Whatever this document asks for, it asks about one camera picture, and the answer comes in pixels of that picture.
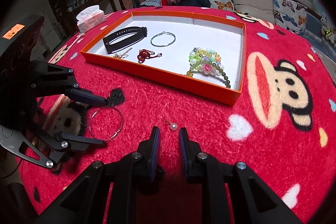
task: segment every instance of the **black heart shape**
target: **black heart shape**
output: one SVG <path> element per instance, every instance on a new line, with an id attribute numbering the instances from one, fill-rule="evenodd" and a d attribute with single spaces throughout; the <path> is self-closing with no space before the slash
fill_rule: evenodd
<path id="1" fill-rule="evenodd" d="M 282 31 L 280 31 L 280 30 L 277 30 L 277 32 L 279 33 L 279 34 L 281 34 L 281 35 L 285 35 Z"/>
<path id="2" fill-rule="evenodd" d="M 107 98 L 109 106 L 117 106 L 125 101 L 125 96 L 121 88 L 111 90 L 110 96 Z"/>
<path id="3" fill-rule="evenodd" d="M 33 193 L 34 199 L 36 202 L 40 203 L 40 194 L 36 186 L 34 186 L 34 193 Z"/>

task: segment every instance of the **sofa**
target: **sofa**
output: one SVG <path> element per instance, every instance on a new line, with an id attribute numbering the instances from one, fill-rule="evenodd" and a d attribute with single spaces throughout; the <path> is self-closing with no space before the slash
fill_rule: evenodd
<path id="1" fill-rule="evenodd" d="M 235 0 L 232 0 L 232 1 L 234 3 L 236 11 L 239 11 L 239 7 L 241 5 L 238 4 L 238 3 L 235 3 Z M 264 12 L 267 13 L 267 15 L 264 14 L 264 18 L 262 18 L 262 15 L 260 15 L 257 12 L 257 10 L 259 10 L 259 9 L 253 9 L 253 7 L 249 7 L 248 14 L 250 16 L 269 21 L 273 24 L 277 24 L 277 22 L 275 22 L 273 20 L 273 8 L 270 9 L 270 7 L 268 7 L 268 8 L 266 7 L 266 6 L 269 6 L 269 3 L 271 3 L 273 5 L 273 2 L 272 2 L 272 0 L 267 0 L 267 3 L 268 4 L 265 5 L 265 7 L 264 7 L 265 8 Z M 330 45 L 330 43 L 326 42 L 322 38 L 321 29 L 322 29 L 322 23 L 320 22 L 320 20 L 307 12 L 306 13 L 306 27 L 305 27 L 305 30 L 302 33 L 298 32 L 297 34 L 304 37 L 313 47 L 315 47 L 320 52 L 322 52 L 324 55 L 326 55 L 331 60 L 336 62 L 336 50 L 335 50 L 334 47 L 332 47 Z"/>

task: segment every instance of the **robotic arm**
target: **robotic arm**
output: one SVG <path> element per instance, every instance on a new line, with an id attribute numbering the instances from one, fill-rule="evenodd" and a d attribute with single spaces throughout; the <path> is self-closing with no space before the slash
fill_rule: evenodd
<path id="1" fill-rule="evenodd" d="M 188 183 L 202 185 L 202 224 L 230 224 L 231 202 L 235 224 L 302 224 L 283 201 L 245 163 L 219 162 L 190 141 L 186 128 L 179 131 L 182 169 Z M 108 224 L 136 223 L 137 189 L 157 188 L 160 130 L 153 127 L 148 140 L 117 162 L 94 161 L 34 224 L 100 224 L 103 222 L 110 184 L 112 195 Z M 230 201 L 225 183 L 230 191 Z"/>
<path id="2" fill-rule="evenodd" d="M 73 69 L 30 61 L 43 21 L 42 16 L 29 15 L 0 38 L 0 145 L 24 160 L 52 169 L 67 151 L 104 147 L 105 142 L 66 133 L 51 137 L 36 123 L 36 98 L 64 94 L 96 107 L 107 105 L 107 100 L 81 89 Z M 28 141 L 26 130 L 46 144 L 50 149 L 47 156 Z M 26 155 L 28 147 L 36 157 Z"/>

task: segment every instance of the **orange display screen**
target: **orange display screen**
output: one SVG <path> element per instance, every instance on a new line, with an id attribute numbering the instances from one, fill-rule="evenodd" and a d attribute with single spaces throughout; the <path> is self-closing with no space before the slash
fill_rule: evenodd
<path id="1" fill-rule="evenodd" d="M 13 28 L 11 28 L 8 32 L 6 32 L 2 37 L 6 39 L 11 39 L 23 27 L 24 25 L 16 24 Z"/>

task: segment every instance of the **stuffed toy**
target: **stuffed toy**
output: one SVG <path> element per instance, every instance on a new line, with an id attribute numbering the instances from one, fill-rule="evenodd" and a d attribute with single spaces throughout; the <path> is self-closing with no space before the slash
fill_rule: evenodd
<path id="1" fill-rule="evenodd" d="M 328 40 L 334 47 L 336 48 L 336 33 L 333 33 L 331 36 L 328 37 Z"/>
<path id="2" fill-rule="evenodd" d="M 322 36 L 325 38 L 325 40 L 330 41 L 330 43 L 333 44 L 334 47 L 336 47 L 335 44 L 336 37 L 334 35 L 336 34 L 336 30 L 329 27 L 327 18 L 324 15 L 321 16 L 321 22 L 322 22 L 322 29 L 321 29 Z"/>
<path id="3" fill-rule="evenodd" d="M 328 21 L 324 15 L 321 15 L 321 23 L 322 23 L 321 34 L 323 37 L 325 37 L 326 34 L 328 33 Z"/>

